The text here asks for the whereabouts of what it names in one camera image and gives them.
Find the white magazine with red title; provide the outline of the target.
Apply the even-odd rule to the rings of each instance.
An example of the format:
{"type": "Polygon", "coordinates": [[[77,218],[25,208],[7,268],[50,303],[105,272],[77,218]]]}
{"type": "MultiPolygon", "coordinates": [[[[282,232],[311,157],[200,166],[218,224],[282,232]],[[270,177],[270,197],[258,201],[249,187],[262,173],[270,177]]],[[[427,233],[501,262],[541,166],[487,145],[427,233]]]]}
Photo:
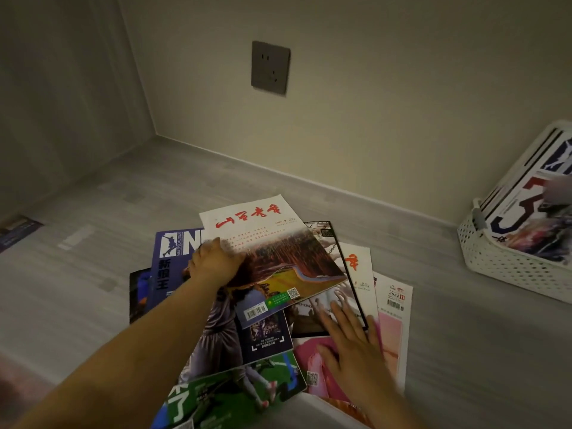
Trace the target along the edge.
{"type": "Polygon", "coordinates": [[[357,302],[367,322],[368,316],[377,321],[377,303],[375,292],[374,272],[371,261],[371,251],[368,247],[349,243],[340,243],[341,253],[348,268],[357,302]]]}

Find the white magazine with forest picture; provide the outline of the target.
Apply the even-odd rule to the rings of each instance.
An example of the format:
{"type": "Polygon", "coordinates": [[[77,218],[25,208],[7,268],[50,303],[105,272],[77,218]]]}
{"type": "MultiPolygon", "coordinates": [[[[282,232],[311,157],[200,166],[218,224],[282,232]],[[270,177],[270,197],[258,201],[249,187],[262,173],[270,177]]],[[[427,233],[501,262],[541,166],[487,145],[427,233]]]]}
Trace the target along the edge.
{"type": "Polygon", "coordinates": [[[346,280],[282,195],[199,214],[208,238],[245,258],[227,292],[242,329],[346,280]]]}

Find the person's left hand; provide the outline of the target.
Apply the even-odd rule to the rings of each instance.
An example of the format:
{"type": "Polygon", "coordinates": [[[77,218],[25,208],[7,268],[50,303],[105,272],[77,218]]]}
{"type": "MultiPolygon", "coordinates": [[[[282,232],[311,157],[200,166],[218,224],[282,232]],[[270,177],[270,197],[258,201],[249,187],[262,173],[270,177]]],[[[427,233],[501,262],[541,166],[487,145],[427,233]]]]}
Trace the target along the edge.
{"type": "Polygon", "coordinates": [[[244,253],[235,253],[234,257],[196,257],[195,251],[188,261],[189,281],[204,287],[221,288],[235,277],[244,260],[244,253]]]}

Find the blue basketball magazine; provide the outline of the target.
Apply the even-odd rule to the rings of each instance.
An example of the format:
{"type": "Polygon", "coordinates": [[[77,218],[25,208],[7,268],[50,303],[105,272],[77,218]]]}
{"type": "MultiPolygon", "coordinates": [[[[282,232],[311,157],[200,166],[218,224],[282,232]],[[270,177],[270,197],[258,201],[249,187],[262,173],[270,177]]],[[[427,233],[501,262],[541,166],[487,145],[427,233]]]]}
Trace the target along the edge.
{"type": "MultiPolygon", "coordinates": [[[[187,229],[156,234],[147,310],[153,309],[190,278],[188,263],[205,240],[203,233],[203,229],[187,229]]],[[[291,350],[292,338],[283,312],[242,329],[231,299],[224,289],[220,289],[204,332],[178,382],[189,383],[224,372],[241,382],[254,363],[291,350]]]]}

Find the dark booklet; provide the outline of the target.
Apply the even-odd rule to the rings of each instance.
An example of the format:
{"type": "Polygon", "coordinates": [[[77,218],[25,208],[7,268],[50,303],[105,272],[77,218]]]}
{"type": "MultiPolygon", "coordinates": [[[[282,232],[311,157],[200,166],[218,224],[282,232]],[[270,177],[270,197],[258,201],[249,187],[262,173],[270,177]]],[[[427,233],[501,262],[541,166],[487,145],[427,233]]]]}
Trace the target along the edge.
{"type": "Polygon", "coordinates": [[[20,214],[0,221],[0,254],[43,226],[43,223],[20,214]]]}

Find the grey wall socket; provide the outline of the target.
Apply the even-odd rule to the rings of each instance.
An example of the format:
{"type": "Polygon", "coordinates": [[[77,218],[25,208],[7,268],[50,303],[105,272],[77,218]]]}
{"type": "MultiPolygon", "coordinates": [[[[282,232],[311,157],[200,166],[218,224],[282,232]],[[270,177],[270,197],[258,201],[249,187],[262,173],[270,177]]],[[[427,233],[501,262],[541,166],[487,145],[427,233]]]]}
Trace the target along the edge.
{"type": "Polygon", "coordinates": [[[252,42],[251,86],[258,90],[286,95],[291,50],[286,47],[252,42]]]}

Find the green sports magazine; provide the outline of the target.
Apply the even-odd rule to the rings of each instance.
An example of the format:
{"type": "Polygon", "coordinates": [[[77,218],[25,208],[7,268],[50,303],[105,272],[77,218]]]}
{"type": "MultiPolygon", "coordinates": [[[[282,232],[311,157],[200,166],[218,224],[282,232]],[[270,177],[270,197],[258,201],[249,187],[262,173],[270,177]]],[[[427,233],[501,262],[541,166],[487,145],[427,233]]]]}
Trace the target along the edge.
{"type": "Polygon", "coordinates": [[[179,382],[150,429],[243,429],[307,389],[293,351],[246,366],[179,382]]]}

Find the white perforated plastic basket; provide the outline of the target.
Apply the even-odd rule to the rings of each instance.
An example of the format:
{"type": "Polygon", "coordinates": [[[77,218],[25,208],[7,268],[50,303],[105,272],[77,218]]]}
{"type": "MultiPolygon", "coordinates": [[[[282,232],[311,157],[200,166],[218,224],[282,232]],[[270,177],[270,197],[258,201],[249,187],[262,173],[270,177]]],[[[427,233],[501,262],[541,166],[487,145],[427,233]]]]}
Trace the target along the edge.
{"type": "MultiPolygon", "coordinates": [[[[469,269],[572,304],[572,268],[507,248],[492,238],[480,208],[488,195],[473,200],[471,212],[457,230],[469,269]]],[[[572,204],[572,163],[563,177],[547,184],[545,195],[551,203],[572,204]]]]}

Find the pale pink magazine with barcode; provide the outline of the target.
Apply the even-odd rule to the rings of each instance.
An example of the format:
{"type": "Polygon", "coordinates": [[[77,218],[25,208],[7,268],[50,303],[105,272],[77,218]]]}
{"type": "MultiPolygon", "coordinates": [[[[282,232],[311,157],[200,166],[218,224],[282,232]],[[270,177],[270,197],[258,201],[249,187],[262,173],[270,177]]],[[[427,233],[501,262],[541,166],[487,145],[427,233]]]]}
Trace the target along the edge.
{"type": "Polygon", "coordinates": [[[374,281],[383,356],[397,389],[404,393],[414,288],[377,272],[374,281]]]}

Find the bright pink magazine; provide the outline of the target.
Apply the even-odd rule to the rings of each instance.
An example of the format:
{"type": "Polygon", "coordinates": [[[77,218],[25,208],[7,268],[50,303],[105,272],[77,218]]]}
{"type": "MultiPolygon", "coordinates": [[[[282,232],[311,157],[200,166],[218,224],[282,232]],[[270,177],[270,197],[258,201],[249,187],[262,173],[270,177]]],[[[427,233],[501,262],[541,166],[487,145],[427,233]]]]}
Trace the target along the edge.
{"type": "Polygon", "coordinates": [[[318,346],[325,346],[336,353],[337,348],[333,339],[329,336],[293,339],[293,345],[294,355],[307,384],[306,392],[319,397],[325,403],[369,429],[375,429],[368,417],[349,400],[339,387],[318,351],[318,346]]]}

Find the person's right forearm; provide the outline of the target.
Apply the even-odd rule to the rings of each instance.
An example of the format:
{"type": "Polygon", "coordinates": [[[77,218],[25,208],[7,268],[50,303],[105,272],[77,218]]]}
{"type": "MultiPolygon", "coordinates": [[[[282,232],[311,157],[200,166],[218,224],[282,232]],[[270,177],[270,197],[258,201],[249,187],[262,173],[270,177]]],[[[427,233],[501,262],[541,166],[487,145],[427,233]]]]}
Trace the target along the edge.
{"type": "Polygon", "coordinates": [[[371,389],[351,399],[375,429],[428,429],[413,407],[395,390],[371,389]]]}

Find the person's right hand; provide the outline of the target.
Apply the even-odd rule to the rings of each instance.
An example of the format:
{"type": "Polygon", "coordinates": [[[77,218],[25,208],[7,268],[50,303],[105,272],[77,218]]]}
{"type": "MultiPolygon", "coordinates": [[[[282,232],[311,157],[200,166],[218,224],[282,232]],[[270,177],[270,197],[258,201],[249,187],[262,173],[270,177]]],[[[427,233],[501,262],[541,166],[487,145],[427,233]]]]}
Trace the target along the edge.
{"type": "Polygon", "coordinates": [[[320,311],[320,318],[337,348],[341,373],[332,374],[350,401],[375,388],[397,392],[383,355],[369,344],[361,324],[359,338],[346,338],[339,330],[336,318],[333,320],[325,310],[320,311]]]}

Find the black-bordered magazine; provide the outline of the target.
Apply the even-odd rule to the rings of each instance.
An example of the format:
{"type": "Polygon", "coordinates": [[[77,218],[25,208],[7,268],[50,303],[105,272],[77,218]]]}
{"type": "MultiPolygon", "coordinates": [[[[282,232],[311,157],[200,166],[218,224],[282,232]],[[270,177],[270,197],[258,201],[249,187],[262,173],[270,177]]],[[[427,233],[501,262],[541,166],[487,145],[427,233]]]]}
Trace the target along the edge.
{"type": "Polygon", "coordinates": [[[346,301],[349,303],[349,306],[361,325],[366,327],[367,323],[362,319],[363,314],[361,313],[361,308],[349,277],[348,268],[341,253],[341,242],[333,229],[333,225],[325,221],[306,222],[305,224],[310,228],[314,237],[322,245],[330,258],[339,266],[346,278],[342,283],[287,309],[287,320],[292,337],[294,339],[303,339],[326,336],[327,331],[320,321],[318,311],[325,310],[331,318],[334,318],[330,307],[333,301],[346,301]]]}

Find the white and navy magazine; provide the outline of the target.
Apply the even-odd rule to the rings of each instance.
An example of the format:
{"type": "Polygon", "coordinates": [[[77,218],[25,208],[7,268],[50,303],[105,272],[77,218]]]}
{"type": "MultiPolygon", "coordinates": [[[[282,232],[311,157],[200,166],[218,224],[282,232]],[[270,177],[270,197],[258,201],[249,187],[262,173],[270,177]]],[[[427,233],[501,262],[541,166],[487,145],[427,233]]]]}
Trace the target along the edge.
{"type": "Polygon", "coordinates": [[[480,208],[488,217],[525,176],[541,170],[564,174],[572,163],[572,122],[556,121],[545,128],[525,150],[480,208]]]}

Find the white magazine with large numeral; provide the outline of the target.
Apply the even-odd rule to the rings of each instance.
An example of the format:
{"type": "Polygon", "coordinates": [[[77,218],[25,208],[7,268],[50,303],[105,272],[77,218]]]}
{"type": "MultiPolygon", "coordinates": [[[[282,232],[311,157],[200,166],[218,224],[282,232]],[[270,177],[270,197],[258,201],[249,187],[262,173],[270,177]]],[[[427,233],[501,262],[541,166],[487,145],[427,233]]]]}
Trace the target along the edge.
{"type": "Polygon", "coordinates": [[[572,204],[546,199],[549,182],[563,174],[530,171],[483,212],[491,236],[507,248],[572,268],[572,204]]]}

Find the dark magazine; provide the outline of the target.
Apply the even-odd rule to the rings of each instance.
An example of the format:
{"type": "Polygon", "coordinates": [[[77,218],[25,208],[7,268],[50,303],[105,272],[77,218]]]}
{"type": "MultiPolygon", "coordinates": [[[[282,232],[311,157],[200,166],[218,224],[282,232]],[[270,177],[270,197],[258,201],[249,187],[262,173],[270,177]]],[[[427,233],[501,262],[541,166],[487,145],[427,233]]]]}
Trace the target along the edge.
{"type": "Polygon", "coordinates": [[[129,324],[133,324],[144,315],[151,268],[140,269],[129,275],[129,324]]]}

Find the person's left forearm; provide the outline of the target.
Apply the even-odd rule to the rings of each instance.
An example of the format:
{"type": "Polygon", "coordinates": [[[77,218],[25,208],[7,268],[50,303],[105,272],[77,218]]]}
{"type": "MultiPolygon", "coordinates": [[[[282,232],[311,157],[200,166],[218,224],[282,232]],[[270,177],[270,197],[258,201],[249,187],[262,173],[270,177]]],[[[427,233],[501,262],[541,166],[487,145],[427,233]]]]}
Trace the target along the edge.
{"type": "Polygon", "coordinates": [[[228,281],[196,273],[102,346],[13,429],[149,429],[228,281]]]}

